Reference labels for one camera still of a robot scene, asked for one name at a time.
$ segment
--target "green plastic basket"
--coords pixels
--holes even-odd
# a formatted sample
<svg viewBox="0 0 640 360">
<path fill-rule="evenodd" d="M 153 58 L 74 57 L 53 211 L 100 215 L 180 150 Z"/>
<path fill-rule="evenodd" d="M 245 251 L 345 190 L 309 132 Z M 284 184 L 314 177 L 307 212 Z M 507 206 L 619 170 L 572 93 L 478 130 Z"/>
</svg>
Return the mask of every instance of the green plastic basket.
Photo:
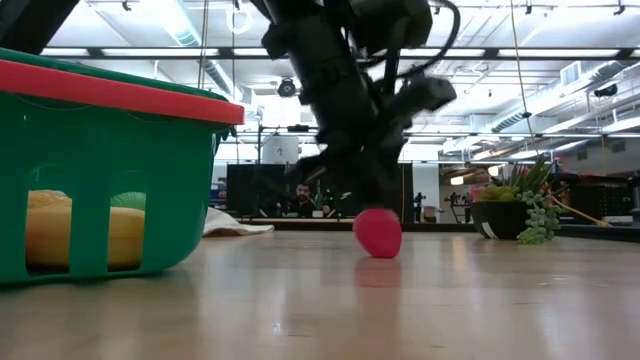
<svg viewBox="0 0 640 360">
<path fill-rule="evenodd" d="M 0 59 L 224 100 L 208 91 L 11 51 L 0 50 Z M 5 92 L 0 107 L 0 284 L 157 273 L 196 248 L 213 158 L 229 125 Z M 34 276 L 27 270 L 27 197 L 37 189 L 73 199 L 68 272 Z M 110 199 L 129 191 L 147 196 L 142 260 L 135 271 L 110 272 Z"/>
</svg>

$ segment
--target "black plant pot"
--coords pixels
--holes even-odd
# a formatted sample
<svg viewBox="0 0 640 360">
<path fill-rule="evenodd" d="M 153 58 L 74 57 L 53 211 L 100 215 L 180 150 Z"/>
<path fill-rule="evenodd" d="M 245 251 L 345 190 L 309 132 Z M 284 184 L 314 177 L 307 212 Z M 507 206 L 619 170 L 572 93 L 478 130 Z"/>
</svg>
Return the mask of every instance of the black plant pot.
<svg viewBox="0 0 640 360">
<path fill-rule="evenodd" d="M 486 239 L 516 240 L 527 229 L 529 207 L 520 201 L 478 201 L 471 203 L 476 230 Z"/>
</svg>

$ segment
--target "wooden floor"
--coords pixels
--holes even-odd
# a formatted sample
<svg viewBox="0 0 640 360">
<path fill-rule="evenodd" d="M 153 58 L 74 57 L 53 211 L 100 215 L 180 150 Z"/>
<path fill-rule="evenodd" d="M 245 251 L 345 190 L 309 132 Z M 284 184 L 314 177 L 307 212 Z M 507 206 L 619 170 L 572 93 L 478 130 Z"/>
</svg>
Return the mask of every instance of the wooden floor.
<svg viewBox="0 0 640 360">
<path fill-rule="evenodd" d="M 2 360 L 637 360 L 640 246 L 350 233 L 203 241 L 163 277 L 0 293 Z"/>
</svg>

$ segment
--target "man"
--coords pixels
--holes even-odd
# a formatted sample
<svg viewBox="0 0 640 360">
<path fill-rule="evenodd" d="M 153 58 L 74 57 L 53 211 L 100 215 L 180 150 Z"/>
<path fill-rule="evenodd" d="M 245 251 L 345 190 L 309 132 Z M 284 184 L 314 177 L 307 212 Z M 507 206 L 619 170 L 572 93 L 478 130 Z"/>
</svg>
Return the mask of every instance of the man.
<svg viewBox="0 0 640 360">
<path fill-rule="evenodd" d="M 298 184 L 296 198 L 290 204 L 290 211 L 298 213 L 298 217 L 301 218 L 312 217 L 316 207 L 311 198 L 311 186 L 309 184 Z"/>
</svg>

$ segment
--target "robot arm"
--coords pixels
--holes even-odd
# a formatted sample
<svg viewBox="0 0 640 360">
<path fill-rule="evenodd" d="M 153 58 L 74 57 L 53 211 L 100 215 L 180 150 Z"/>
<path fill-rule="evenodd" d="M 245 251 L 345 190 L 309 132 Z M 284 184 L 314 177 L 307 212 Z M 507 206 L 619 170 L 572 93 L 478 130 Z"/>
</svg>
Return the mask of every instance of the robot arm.
<svg viewBox="0 0 640 360">
<path fill-rule="evenodd" d="M 274 60 L 289 56 L 302 84 L 300 102 L 310 105 L 318 122 L 316 140 L 327 145 L 320 155 L 300 160 L 292 175 L 308 181 L 328 172 L 366 206 L 384 205 L 412 117 L 456 98 L 447 80 L 424 70 L 455 41 L 457 8 L 439 0 L 456 19 L 447 44 L 439 56 L 398 75 L 400 50 L 428 39 L 427 0 L 251 1 L 271 21 L 263 46 Z M 374 81 L 366 70 L 385 61 L 384 78 Z M 395 94 L 399 77 L 404 85 Z"/>
</svg>

